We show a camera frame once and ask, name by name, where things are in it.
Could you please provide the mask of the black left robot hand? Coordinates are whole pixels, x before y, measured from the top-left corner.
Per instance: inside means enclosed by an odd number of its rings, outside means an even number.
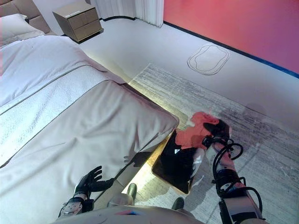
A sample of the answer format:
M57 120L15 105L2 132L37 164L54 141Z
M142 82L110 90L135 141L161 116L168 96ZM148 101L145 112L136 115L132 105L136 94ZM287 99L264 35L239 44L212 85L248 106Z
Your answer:
M114 178L102 180L102 166L98 166L83 176L74 190L74 197L85 195L90 199L92 192L100 192L109 189L114 183Z

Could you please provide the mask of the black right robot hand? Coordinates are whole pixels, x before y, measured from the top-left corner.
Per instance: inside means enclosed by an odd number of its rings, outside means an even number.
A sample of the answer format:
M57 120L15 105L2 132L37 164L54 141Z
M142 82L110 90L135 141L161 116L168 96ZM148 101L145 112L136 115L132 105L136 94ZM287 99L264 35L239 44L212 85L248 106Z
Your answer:
M230 139L229 125L227 125L221 119L219 123L214 125L210 123L203 123L203 127L209 131L209 135L206 135L202 141L202 145L209 148L213 143L220 143L222 146L226 146Z

